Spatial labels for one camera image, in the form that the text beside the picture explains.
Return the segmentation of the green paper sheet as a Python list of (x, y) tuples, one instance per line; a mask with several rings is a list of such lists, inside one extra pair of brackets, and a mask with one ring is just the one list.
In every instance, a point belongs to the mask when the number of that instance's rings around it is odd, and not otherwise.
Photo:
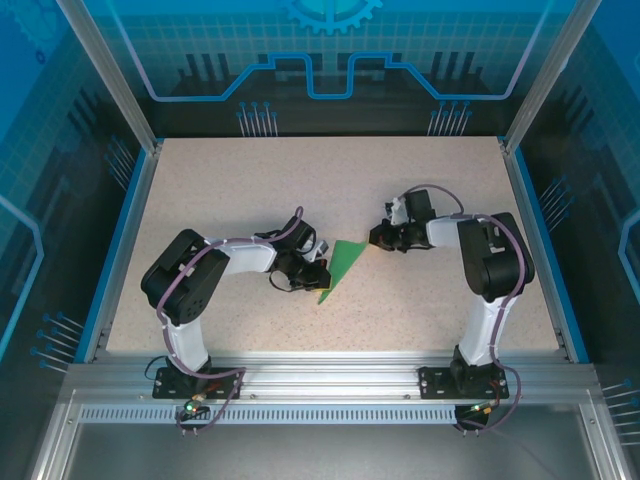
[(331, 275), (330, 286), (321, 293), (318, 304), (322, 304), (333, 292), (339, 282), (365, 251), (366, 247), (366, 242), (356, 243), (347, 240), (337, 240), (335, 242), (328, 268)]

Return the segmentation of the grey metal shelf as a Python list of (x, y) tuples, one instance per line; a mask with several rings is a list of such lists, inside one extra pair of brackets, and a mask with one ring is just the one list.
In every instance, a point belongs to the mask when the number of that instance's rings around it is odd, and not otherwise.
[(480, 435), (413, 405), (355, 414), (238, 405), (183, 435), (158, 409), (61, 405), (31, 468), (7, 480), (640, 480), (640, 425), (594, 399), (524, 406)]

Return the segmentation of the long aluminium frame rail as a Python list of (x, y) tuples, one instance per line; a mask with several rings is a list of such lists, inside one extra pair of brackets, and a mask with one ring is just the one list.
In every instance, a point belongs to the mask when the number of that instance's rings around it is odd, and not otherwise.
[[(229, 352), (212, 355), (224, 370), (243, 367), (240, 400), (244, 404), (415, 404), (417, 370), (446, 367), (447, 351), (422, 352)], [(152, 382), (143, 375), (146, 356), (102, 355), (67, 370), (58, 400), (62, 403), (144, 404), (152, 400)], [(601, 402), (603, 394), (591, 364), (567, 361), (559, 352), (502, 354), (507, 381), (522, 382), (524, 405)]]

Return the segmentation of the aluminium side rail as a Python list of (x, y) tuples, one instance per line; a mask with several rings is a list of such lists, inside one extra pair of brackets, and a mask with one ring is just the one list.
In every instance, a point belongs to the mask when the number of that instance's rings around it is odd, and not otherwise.
[(536, 275), (539, 278), (551, 323), (559, 338), (558, 344), (570, 362), (588, 364), (591, 359), (524, 156), (519, 147), (513, 153), (508, 153), (504, 146), (501, 149), (536, 267)]
[(153, 153), (142, 150), (136, 161), (76, 349), (75, 363), (94, 361), (102, 332), (115, 318), (161, 147), (159, 144)]

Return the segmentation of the blue printed enclosure panel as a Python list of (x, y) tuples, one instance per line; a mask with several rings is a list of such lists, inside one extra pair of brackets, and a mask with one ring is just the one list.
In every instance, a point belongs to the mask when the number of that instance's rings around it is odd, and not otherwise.
[(31, 474), (142, 154), (57, 0), (0, 0), (0, 480)]
[(640, 0), (600, 0), (520, 151), (580, 347), (640, 464)]
[(84, 0), (159, 137), (501, 136), (575, 0)]

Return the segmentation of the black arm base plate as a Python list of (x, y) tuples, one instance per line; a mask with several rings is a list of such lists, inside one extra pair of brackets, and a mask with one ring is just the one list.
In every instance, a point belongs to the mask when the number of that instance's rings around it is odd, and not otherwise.
[(224, 400), (236, 386), (239, 376), (219, 379), (199, 379), (173, 367), (156, 371), (152, 397), (154, 399), (187, 400), (203, 394), (206, 400)]
[(508, 399), (505, 372), (495, 365), (453, 371), (451, 367), (422, 367), (417, 370), (422, 400)]

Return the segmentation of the aluminium upright post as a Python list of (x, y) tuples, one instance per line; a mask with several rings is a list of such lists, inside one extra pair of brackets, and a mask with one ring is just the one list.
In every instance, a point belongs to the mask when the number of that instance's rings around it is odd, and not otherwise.
[(141, 147), (146, 153), (155, 154), (156, 136), (83, 0), (56, 0), (56, 3)]
[(548, 56), (502, 141), (504, 157), (513, 156), (560, 74), (591, 23), (602, 0), (576, 0)]

